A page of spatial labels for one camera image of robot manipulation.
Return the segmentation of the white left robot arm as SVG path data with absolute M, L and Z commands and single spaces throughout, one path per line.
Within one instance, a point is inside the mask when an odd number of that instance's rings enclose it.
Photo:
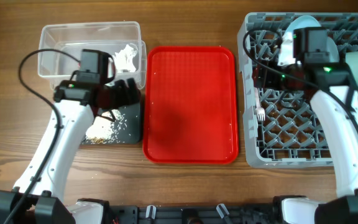
M 140 101 L 134 79 L 113 86 L 101 82 L 62 81 L 44 136 L 12 190 L 0 190 L 0 223 L 111 223 L 109 202 L 62 202 L 68 171 L 99 110 L 115 110 Z

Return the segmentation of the white plastic fork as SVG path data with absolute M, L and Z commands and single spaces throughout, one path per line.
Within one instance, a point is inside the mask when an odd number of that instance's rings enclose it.
M 260 104 L 258 88 L 254 88 L 254 95 L 255 95 L 255 113 L 256 113 L 257 121 L 262 123 L 265 121 L 265 110 L 262 108 Z

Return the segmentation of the white napkin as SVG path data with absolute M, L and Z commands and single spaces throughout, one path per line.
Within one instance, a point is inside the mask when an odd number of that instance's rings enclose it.
M 122 50 L 116 52 L 112 57 L 118 73 L 135 72 L 137 69 L 133 63 L 138 51 L 127 44 Z

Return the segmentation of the rice and food scraps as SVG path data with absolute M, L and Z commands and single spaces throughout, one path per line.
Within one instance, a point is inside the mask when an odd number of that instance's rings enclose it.
M 129 120 L 119 110 L 107 111 L 95 118 L 88 128 L 83 144 L 124 144 L 135 136 Z

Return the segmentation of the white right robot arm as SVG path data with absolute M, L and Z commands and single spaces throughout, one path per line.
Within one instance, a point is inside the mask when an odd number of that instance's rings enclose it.
M 285 223 L 358 223 L 358 86 L 346 63 L 309 63 L 291 75 L 260 63 L 252 71 L 256 85 L 272 75 L 274 86 L 315 90 L 311 109 L 323 128 L 333 160 L 337 199 L 317 202 L 306 197 L 278 200 Z

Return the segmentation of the light blue plate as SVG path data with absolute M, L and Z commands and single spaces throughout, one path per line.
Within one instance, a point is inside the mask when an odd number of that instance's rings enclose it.
M 301 16 L 290 23 L 285 33 L 282 35 L 282 44 L 278 54 L 278 65 L 288 66 L 295 63 L 293 56 L 293 31 L 306 27 L 321 27 L 321 24 L 312 16 Z M 329 61 L 338 62 L 339 52 L 332 38 L 328 37 L 327 51 L 329 52 Z

